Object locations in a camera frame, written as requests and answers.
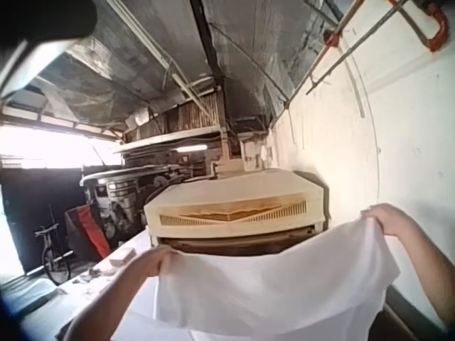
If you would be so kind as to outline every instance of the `fluorescent light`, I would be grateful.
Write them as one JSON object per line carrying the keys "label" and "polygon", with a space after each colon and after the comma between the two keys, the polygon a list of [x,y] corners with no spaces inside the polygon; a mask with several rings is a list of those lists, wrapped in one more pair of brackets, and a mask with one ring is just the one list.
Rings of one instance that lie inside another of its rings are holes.
{"label": "fluorescent light", "polygon": [[178,147],[176,151],[179,153],[187,153],[189,151],[204,151],[207,149],[206,144],[196,144],[195,146],[185,146],[185,147]]}

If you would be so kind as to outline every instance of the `bicycle wheel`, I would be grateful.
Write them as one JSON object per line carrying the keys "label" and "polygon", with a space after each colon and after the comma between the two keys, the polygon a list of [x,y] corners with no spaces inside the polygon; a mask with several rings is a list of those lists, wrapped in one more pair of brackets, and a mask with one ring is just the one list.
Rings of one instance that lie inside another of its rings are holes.
{"label": "bicycle wheel", "polygon": [[71,277],[70,265],[54,248],[44,249],[41,262],[44,266],[45,274],[57,286],[65,283]]}

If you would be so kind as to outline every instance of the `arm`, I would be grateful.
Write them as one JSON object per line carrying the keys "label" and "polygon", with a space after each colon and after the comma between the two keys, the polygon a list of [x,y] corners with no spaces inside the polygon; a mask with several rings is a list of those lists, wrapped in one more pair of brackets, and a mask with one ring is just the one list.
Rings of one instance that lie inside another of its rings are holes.
{"label": "arm", "polygon": [[147,277],[157,276],[172,251],[160,247],[133,259],[115,280],[71,323],[65,341],[109,340]]}
{"label": "arm", "polygon": [[405,248],[419,281],[437,315],[448,328],[455,325],[455,266],[420,226],[403,211],[380,204],[362,212],[375,217],[384,234],[397,237]]}

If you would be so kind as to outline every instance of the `bicycle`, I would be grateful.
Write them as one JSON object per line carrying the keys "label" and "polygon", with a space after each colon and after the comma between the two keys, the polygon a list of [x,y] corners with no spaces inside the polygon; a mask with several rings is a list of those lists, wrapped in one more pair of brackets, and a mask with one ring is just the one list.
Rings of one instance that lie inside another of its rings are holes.
{"label": "bicycle", "polygon": [[[35,231],[35,237],[44,238],[44,249],[41,254],[41,263],[44,267],[45,274],[55,285],[58,286],[71,278],[71,270],[69,263],[61,251],[60,237],[58,236],[58,233],[53,233],[53,231],[56,232],[57,228],[57,223],[47,229],[44,226],[41,226],[40,231]],[[57,236],[57,247],[53,244],[52,234]]]}

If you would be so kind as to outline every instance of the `white wall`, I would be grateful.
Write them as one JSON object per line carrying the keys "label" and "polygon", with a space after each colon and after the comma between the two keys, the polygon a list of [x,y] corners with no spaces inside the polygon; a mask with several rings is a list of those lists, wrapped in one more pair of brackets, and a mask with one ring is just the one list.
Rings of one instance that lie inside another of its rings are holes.
{"label": "white wall", "polygon": [[[405,8],[434,35],[432,18],[411,2]],[[366,1],[343,34],[342,50],[388,9],[387,1]],[[455,36],[455,8],[444,12]],[[340,55],[331,49],[315,79]],[[413,216],[455,262],[455,42],[430,53],[397,13],[347,62],[311,94],[305,95],[307,82],[295,96],[267,138],[270,162],[315,173],[327,184],[329,226],[355,219],[368,205],[390,202]],[[442,326],[401,244],[388,242],[402,272],[395,286]]]}

